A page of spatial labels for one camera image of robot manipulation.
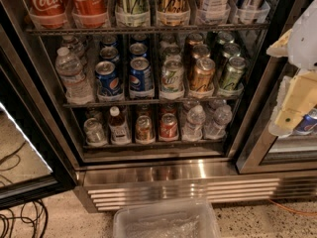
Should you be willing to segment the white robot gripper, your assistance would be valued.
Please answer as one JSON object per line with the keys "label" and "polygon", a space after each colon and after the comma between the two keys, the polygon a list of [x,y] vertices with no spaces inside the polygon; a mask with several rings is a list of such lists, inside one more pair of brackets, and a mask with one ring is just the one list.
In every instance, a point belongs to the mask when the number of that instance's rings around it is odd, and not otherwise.
{"label": "white robot gripper", "polygon": [[317,69],[317,0],[266,53],[275,58],[288,56],[290,63],[301,68],[294,77],[282,79],[269,120],[268,131],[273,136],[287,137],[317,105],[317,72],[312,71]]}

